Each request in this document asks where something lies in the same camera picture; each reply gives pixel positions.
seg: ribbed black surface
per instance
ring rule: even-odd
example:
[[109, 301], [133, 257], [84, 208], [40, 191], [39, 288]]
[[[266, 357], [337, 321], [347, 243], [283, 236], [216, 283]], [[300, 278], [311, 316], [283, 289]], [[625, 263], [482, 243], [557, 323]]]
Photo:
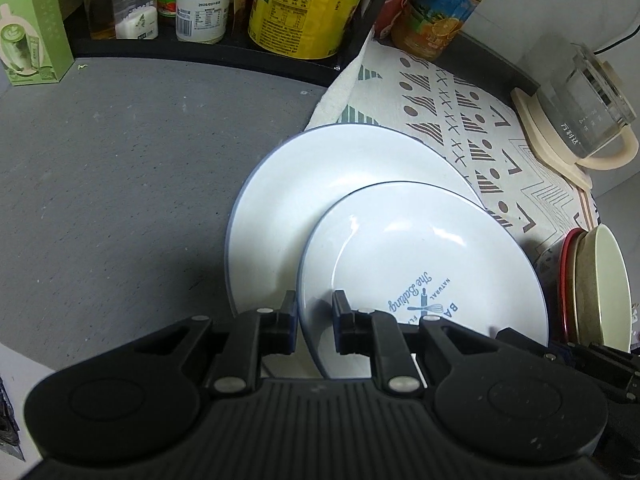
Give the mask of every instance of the ribbed black surface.
[[183, 442], [114, 469], [45, 461], [29, 480], [604, 479], [587, 458], [527, 468], [493, 462], [445, 436], [416, 400], [370, 381], [266, 381], [213, 404]]

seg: salt shaker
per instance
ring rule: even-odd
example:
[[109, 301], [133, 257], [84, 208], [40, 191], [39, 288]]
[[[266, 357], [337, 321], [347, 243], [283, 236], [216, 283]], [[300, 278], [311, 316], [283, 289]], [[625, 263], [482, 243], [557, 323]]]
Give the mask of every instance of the salt shaker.
[[116, 38], [152, 40], [158, 36], [156, 0], [113, 0]]

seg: orange juice bottle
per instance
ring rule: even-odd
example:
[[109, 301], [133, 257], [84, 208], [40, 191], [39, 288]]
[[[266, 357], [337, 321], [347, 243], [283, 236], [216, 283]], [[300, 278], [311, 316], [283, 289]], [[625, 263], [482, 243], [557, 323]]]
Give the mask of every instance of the orange juice bottle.
[[482, 0], [410, 0], [391, 30], [396, 47], [436, 59]]

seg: green triangle print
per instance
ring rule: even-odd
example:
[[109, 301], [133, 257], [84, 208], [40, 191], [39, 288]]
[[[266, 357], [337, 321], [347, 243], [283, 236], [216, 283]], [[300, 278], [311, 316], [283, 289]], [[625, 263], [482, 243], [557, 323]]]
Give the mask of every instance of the green triangle print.
[[357, 111], [353, 106], [346, 105], [345, 109], [342, 112], [342, 115], [337, 123], [359, 123], [359, 124], [375, 124], [376, 126], [380, 126], [380, 123], [375, 120], [373, 117], [369, 117], [368, 115], [363, 114], [362, 112]]
[[364, 65], [360, 66], [358, 81], [365, 81], [367, 79], [373, 79], [375, 77], [377, 77], [378, 79], [382, 79], [382, 76], [378, 72], [374, 70], [369, 70], [368, 68], [364, 68]]

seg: metal screw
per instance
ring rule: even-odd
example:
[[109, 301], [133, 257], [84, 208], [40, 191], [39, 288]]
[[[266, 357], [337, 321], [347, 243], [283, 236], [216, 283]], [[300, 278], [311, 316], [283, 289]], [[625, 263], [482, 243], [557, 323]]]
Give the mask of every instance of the metal screw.
[[420, 388], [420, 381], [415, 377], [400, 375], [389, 379], [388, 386], [399, 394], [410, 394]]
[[246, 388], [246, 383], [240, 377], [220, 377], [213, 387], [221, 394], [236, 394]]

